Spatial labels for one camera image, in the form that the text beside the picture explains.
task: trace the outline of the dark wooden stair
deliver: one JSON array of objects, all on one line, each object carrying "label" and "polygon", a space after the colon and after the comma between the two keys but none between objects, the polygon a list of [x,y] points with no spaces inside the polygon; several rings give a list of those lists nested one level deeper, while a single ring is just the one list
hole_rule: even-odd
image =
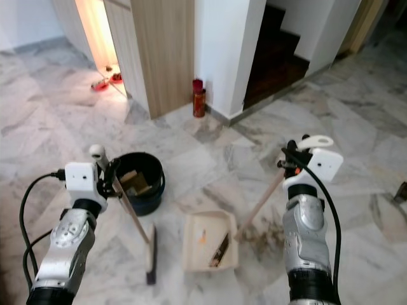
[{"label": "dark wooden stair", "polygon": [[280,29],[285,11],[266,6],[244,109],[304,77],[309,62],[294,55],[300,37]]}]

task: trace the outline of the red fire extinguisher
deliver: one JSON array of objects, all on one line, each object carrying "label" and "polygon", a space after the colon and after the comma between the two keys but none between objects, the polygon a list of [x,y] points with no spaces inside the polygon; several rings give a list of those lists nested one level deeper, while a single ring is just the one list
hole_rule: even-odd
[{"label": "red fire extinguisher", "polygon": [[193,116],[202,118],[205,115],[205,95],[204,82],[201,79],[192,81],[193,87]]}]

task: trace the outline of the wooden stick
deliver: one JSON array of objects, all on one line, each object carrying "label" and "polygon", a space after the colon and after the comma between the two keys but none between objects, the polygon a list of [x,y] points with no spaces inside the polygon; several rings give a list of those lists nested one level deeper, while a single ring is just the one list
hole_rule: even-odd
[{"label": "wooden stick", "polygon": [[141,223],[133,210],[132,204],[130,203],[130,200],[128,200],[126,192],[121,187],[120,181],[119,181],[119,179],[117,179],[117,177],[114,177],[113,188],[116,192],[121,193],[121,198],[119,200],[122,203],[122,207],[125,208],[126,213],[130,214],[130,216],[132,217],[132,219],[134,221],[135,226],[137,227],[137,229],[140,232],[142,239],[144,240],[145,243],[148,244],[150,241],[147,237],[147,234],[144,231],[144,229],[142,228]]},{"label": "wooden stick", "polygon": [[261,207],[266,203],[267,199],[271,196],[271,194],[274,192],[274,190],[277,188],[277,186],[279,186],[279,184],[283,180],[283,178],[284,178],[284,169],[281,168],[277,172],[277,175],[275,176],[274,181],[270,184],[270,186],[264,193],[263,197],[261,197],[259,203],[254,207],[249,218],[247,218],[247,220],[241,225],[241,227],[237,231],[237,233],[234,237],[234,239],[236,241],[240,241],[244,230],[252,223],[253,218],[257,215],[257,213],[260,211]]}]

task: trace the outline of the wooden broom handle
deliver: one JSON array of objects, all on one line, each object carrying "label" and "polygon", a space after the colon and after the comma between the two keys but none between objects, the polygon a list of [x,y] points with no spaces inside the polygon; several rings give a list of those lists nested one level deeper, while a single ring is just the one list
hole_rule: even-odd
[{"label": "wooden broom handle", "polygon": [[283,180],[283,178],[284,178],[284,169],[281,168],[277,172],[277,175],[275,176],[274,181],[270,184],[270,186],[264,193],[263,197],[261,197],[259,203],[254,207],[249,218],[246,219],[246,221],[241,225],[241,227],[237,231],[237,233],[234,237],[234,239],[236,241],[240,241],[244,230],[252,223],[253,218],[257,215],[257,213],[260,211],[261,207],[266,203],[267,199],[271,196],[271,194],[274,192],[274,190],[277,188],[277,186],[279,186],[279,184]]},{"label": "wooden broom handle", "polygon": [[[100,166],[100,168],[103,170],[103,172],[105,172],[109,164],[109,160],[106,156],[106,150],[104,149],[104,147],[99,144],[94,144],[89,148],[89,153],[92,156],[92,158],[97,162],[97,164]],[[121,198],[119,198],[121,206],[124,208],[126,213],[128,213],[132,217],[132,220],[136,228],[139,230],[142,239],[144,240],[145,243],[148,244],[150,241],[147,237],[147,234],[143,230],[141,223],[137,218],[135,211],[133,210],[132,204],[126,195],[126,192],[121,187],[120,181],[116,176],[114,176],[113,179],[113,189],[117,193],[121,194]]]}]

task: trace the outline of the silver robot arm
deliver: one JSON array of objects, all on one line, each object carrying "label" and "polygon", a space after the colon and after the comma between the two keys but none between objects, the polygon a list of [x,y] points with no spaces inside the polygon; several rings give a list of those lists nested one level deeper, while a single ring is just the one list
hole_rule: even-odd
[{"label": "silver robot arm", "polygon": [[298,144],[290,141],[286,160],[278,164],[285,168],[283,189],[289,198],[282,222],[290,305],[340,304],[331,277],[325,241],[328,225],[324,218],[325,202],[318,198],[320,187],[289,157],[301,161],[321,180],[331,181],[343,163],[340,154],[321,148],[332,143],[332,139],[323,136],[305,136]]},{"label": "silver robot arm", "polygon": [[28,305],[72,304],[95,242],[96,218],[107,208],[106,197],[99,193],[95,164],[69,163],[65,173],[72,208],[64,211],[52,230],[51,244],[35,277]]}]

